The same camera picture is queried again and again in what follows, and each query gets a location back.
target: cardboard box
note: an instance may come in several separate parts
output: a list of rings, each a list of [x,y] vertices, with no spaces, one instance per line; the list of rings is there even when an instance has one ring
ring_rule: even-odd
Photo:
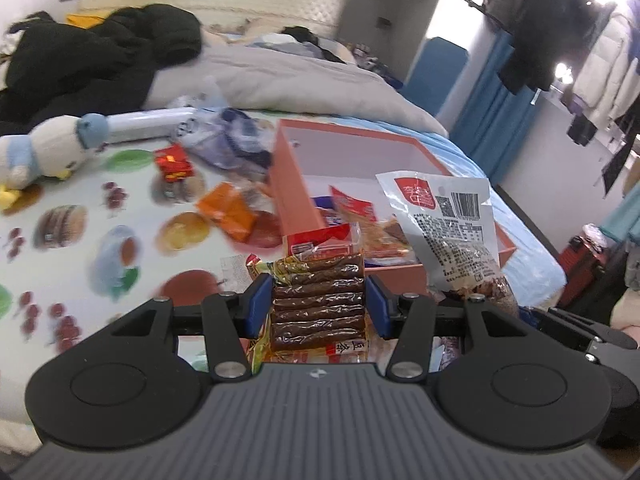
[[[420,171],[451,175],[418,140],[389,132],[282,119],[276,134],[270,179],[283,234],[325,227],[312,199],[329,195],[329,186],[373,202],[378,218],[388,219],[391,206],[376,180],[377,173]],[[495,225],[502,267],[516,247]],[[375,267],[394,293],[423,292],[428,277],[422,265]]]

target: red candy package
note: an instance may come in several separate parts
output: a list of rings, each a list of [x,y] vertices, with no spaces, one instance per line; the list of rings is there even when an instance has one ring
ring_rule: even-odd
[[[154,154],[156,165],[162,171],[167,182],[175,182],[193,176],[193,166],[180,144],[172,144],[168,148],[155,151]]]

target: black jacket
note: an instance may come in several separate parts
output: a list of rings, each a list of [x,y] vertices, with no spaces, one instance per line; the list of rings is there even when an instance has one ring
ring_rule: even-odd
[[[513,94],[523,86],[549,90],[556,65],[571,65],[589,39],[595,15],[591,0],[529,0],[513,34],[514,53],[500,80]]]
[[[58,115],[140,110],[156,71],[193,59],[201,47],[198,19],[163,4],[120,9],[89,29],[30,23],[0,92],[0,136]]]

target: white plush toy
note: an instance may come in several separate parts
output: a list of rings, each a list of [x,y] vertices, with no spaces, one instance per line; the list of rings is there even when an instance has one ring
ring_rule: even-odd
[[[0,209],[11,206],[40,176],[69,178],[109,133],[100,114],[60,116],[36,126],[29,135],[0,137]]]

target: orange snack wrapper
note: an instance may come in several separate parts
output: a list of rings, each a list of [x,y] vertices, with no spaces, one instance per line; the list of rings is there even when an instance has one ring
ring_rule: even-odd
[[[196,203],[196,207],[238,242],[247,240],[257,219],[240,191],[229,182],[218,184]]]

